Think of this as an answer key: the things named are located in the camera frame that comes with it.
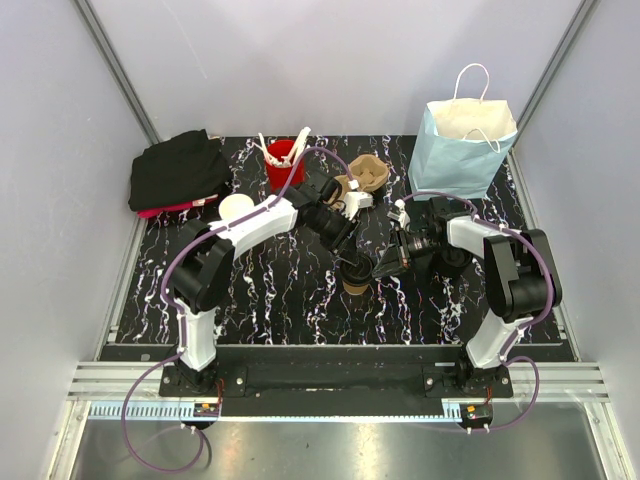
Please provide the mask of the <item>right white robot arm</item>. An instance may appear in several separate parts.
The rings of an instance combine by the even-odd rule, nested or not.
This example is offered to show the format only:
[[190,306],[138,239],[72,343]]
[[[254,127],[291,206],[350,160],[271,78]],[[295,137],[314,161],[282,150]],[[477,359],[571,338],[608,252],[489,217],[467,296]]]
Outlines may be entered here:
[[423,205],[422,212],[406,200],[391,207],[389,244],[372,275],[399,276],[424,263],[454,279],[472,260],[483,262],[489,310],[444,382],[463,395],[480,396],[505,380],[507,357],[525,330],[560,303],[553,255],[543,231],[492,224],[468,200],[434,196]]

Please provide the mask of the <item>black plastic cup lid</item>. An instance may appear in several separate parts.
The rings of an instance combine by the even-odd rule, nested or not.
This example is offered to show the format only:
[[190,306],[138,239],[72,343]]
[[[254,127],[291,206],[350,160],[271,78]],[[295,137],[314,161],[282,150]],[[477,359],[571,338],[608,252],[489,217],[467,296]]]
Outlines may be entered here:
[[372,280],[373,268],[373,261],[368,255],[358,254],[355,263],[342,260],[339,270],[344,283],[354,287],[361,287]]

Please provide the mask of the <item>brown paper cup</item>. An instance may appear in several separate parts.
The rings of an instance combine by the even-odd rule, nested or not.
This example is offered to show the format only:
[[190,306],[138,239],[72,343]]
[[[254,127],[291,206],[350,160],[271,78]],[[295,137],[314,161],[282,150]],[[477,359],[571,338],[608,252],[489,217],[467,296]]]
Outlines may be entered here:
[[344,290],[352,296],[359,296],[366,292],[369,287],[368,283],[364,284],[354,284],[351,282],[343,281]]

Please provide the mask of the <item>light blue paper bag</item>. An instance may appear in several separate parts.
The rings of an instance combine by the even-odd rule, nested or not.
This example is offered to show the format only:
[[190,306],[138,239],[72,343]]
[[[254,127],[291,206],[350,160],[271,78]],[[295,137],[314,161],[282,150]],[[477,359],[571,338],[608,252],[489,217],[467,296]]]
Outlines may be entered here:
[[411,191],[421,199],[437,192],[480,199],[512,148],[518,127],[507,101],[489,100],[490,76],[479,97],[458,95],[464,67],[453,97],[429,102],[424,110],[408,168]]

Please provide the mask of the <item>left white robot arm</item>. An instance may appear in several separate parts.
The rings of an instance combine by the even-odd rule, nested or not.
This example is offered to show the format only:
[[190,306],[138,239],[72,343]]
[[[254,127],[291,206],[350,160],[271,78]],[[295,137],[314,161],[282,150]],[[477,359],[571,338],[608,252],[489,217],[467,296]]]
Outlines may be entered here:
[[288,186],[267,197],[243,216],[212,223],[193,221],[185,226],[187,243],[169,264],[161,283],[161,297],[177,310],[177,362],[185,368],[181,384],[196,396],[215,386],[214,309],[228,293],[234,261],[264,241],[298,226],[315,232],[323,247],[349,266],[358,256],[355,230],[361,210],[373,205],[367,192],[353,189],[338,201],[337,182],[320,186],[310,181]]

